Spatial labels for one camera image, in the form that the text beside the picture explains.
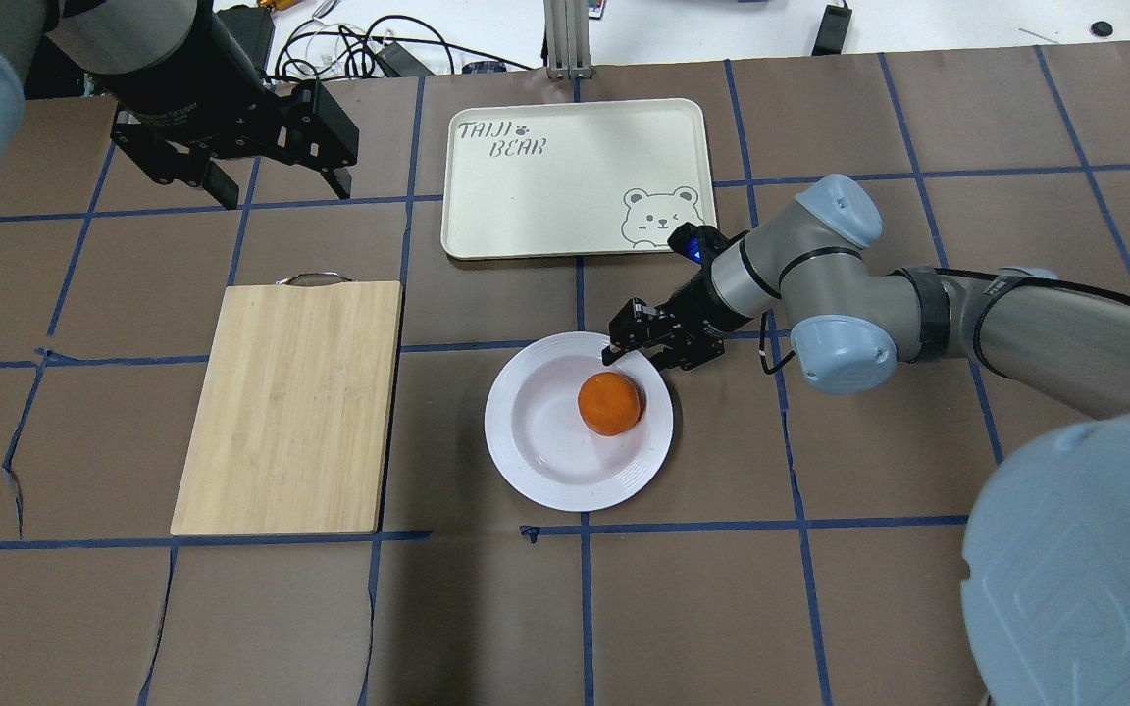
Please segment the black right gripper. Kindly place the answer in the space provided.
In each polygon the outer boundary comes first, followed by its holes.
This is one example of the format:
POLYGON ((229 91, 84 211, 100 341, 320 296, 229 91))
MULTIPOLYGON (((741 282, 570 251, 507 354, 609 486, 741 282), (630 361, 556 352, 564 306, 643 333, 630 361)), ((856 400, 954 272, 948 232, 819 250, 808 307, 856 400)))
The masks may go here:
POLYGON ((710 293, 705 276, 692 277, 655 307, 632 298, 610 319, 601 363, 611 366, 628 354, 654 348, 649 361, 657 371, 693 371, 725 354, 725 333, 709 316, 727 312, 710 293))

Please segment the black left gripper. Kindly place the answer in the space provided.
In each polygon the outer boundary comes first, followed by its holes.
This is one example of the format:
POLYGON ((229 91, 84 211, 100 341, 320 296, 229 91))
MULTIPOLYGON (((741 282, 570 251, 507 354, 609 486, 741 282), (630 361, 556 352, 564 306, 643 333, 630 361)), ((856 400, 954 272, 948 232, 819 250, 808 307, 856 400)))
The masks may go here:
POLYGON ((202 189, 236 210, 240 186, 219 162, 266 157, 308 167, 336 198, 351 197, 358 127, 318 79, 270 89, 220 20, 194 20, 174 52, 112 75, 108 91, 113 142, 154 182, 202 189))

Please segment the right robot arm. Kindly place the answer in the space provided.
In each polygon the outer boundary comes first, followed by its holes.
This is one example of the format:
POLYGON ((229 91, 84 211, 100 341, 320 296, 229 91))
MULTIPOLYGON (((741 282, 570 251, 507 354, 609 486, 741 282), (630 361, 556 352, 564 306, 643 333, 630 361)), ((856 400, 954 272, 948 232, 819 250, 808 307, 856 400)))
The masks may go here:
POLYGON ((615 314, 605 365, 651 349, 659 368, 723 354, 781 300, 791 358, 812 389, 879 387, 901 363, 963 358, 1075 408, 1085 421, 1007 453, 970 509, 960 613, 1001 705, 1130 705, 1130 296, 1038 268, 867 273, 883 216, 829 175, 728 238, 669 228, 698 270, 668 300, 615 314))

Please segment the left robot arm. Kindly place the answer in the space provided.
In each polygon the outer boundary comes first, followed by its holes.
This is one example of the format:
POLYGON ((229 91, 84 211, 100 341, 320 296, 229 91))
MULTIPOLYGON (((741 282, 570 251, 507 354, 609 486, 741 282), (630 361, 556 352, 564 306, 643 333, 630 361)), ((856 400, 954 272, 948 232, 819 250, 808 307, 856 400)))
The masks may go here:
POLYGON ((351 193, 358 127, 318 79, 269 88, 208 1, 0 1, 0 158, 47 37, 118 101, 111 138, 153 182, 240 204, 223 160, 308 167, 351 193))

